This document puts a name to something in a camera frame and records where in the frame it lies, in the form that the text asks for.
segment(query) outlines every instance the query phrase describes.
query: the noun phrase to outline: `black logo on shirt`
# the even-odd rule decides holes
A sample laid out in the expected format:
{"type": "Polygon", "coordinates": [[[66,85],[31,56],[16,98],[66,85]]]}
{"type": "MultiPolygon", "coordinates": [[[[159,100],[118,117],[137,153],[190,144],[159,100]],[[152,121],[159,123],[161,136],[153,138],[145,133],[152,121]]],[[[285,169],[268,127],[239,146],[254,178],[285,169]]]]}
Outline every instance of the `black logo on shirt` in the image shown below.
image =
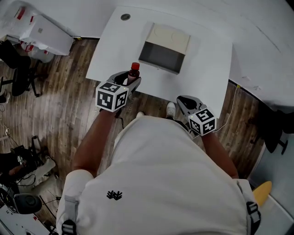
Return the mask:
{"type": "Polygon", "coordinates": [[[120,193],[119,191],[117,193],[115,193],[113,190],[112,191],[108,191],[107,193],[107,196],[109,199],[112,199],[114,198],[116,201],[121,199],[123,196],[122,196],[122,192],[120,193]]]}

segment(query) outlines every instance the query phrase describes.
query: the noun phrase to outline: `red bottle cap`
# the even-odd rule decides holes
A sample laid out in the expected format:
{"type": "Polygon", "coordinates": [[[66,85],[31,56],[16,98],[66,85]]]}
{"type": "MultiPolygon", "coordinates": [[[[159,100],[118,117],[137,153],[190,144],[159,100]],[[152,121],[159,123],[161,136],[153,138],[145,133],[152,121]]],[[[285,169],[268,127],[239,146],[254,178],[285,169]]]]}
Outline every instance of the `red bottle cap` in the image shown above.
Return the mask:
{"type": "Polygon", "coordinates": [[[139,63],[136,63],[136,62],[132,63],[131,69],[139,70],[139,68],[140,68],[140,64],[139,63]]]}

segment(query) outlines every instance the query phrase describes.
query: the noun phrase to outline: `round metal object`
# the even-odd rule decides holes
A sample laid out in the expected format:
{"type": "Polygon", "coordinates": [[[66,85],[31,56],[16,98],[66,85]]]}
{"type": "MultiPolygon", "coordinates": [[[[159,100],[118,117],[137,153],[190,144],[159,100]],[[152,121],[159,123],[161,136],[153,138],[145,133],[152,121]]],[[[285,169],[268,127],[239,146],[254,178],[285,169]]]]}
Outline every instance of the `round metal object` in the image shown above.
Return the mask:
{"type": "Polygon", "coordinates": [[[130,14],[123,14],[123,15],[121,15],[120,19],[123,21],[126,21],[126,20],[130,19],[130,14]]]}

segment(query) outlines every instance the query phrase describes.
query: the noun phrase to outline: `yellow object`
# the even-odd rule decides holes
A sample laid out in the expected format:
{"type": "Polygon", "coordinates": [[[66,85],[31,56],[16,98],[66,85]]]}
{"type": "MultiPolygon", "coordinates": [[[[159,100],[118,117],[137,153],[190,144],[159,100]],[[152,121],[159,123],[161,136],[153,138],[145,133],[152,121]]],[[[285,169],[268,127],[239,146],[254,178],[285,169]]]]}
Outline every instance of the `yellow object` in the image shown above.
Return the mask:
{"type": "Polygon", "coordinates": [[[261,207],[267,200],[267,196],[271,192],[271,181],[266,181],[262,185],[253,190],[254,198],[259,207],[261,207]]]}

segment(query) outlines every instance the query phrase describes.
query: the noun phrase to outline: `person's right arm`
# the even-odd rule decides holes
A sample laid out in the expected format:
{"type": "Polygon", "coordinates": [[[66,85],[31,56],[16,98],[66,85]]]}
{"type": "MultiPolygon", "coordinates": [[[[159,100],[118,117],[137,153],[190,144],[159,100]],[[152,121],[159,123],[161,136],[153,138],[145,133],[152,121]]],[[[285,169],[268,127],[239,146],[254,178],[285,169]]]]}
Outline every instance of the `person's right arm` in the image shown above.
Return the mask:
{"type": "Polygon", "coordinates": [[[214,133],[209,133],[201,138],[206,154],[229,176],[233,179],[238,179],[239,176],[237,169],[216,135],[214,133]]]}

